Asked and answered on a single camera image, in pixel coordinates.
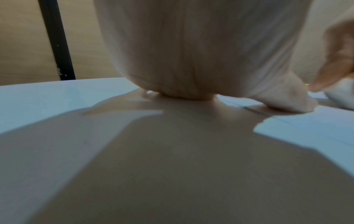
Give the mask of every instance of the hand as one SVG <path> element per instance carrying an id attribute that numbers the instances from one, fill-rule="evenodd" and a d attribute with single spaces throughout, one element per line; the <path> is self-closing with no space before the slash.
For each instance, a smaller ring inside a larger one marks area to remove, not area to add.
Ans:
<path id="1" fill-rule="evenodd" d="M 309 90 L 328 90 L 354 74 L 354 6 L 340 16 L 323 35 L 326 61 Z"/>
<path id="2" fill-rule="evenodd" d="M 291 112 L 317 102 L 289 71 L 312 0 L 95 0 L 119 73 L 146 90 L 247 97 Z"/>

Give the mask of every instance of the blurry hand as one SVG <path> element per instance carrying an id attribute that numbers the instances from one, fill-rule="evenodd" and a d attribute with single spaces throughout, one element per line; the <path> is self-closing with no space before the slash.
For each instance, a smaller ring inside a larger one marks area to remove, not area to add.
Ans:
<path id="1" fill-rule="evenodd" d="M 95 0 L 115 67 L 146 90 L 247 97 L 292 112 L 317 102 L 289 72 L 312 0 Z"/>
<path id="2" fill-rule="evenodd" d="M 326 61 L 309 89 L 330 89 L 354 72 L 354 6 L 340 16 L 323 35 Z"/>

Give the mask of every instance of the white table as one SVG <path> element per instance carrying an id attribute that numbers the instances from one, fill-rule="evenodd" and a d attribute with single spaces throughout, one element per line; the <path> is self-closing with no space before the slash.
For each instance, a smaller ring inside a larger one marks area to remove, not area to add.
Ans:
<path id="1" fill-rule="evenodd" d="M 354 223 L 352 111 L 123 78 L 2 86 L 0 108 L 1 224 Z"/>

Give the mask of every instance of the black metal bar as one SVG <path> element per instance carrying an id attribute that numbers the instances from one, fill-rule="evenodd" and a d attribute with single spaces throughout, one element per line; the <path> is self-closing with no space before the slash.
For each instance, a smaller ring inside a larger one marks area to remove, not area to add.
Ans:
<path id="1" fill-rule="evenodd" d="M 57 0 L 38 0 L 61 80 L 75 78 Z"/>

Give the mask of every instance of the beige wall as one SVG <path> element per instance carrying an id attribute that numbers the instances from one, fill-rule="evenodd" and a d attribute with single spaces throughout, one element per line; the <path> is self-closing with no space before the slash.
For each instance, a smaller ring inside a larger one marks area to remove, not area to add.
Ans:
<path id="1" fill-rule="evenodd" d="M 108 58 L 92 0 L 58 0 L 77 79 L 121 77 Z"/>
<path id="2" fill-rule="evenodd" d="M 0 85 L 60 80 L 37 0 L 0 4 Z"/>

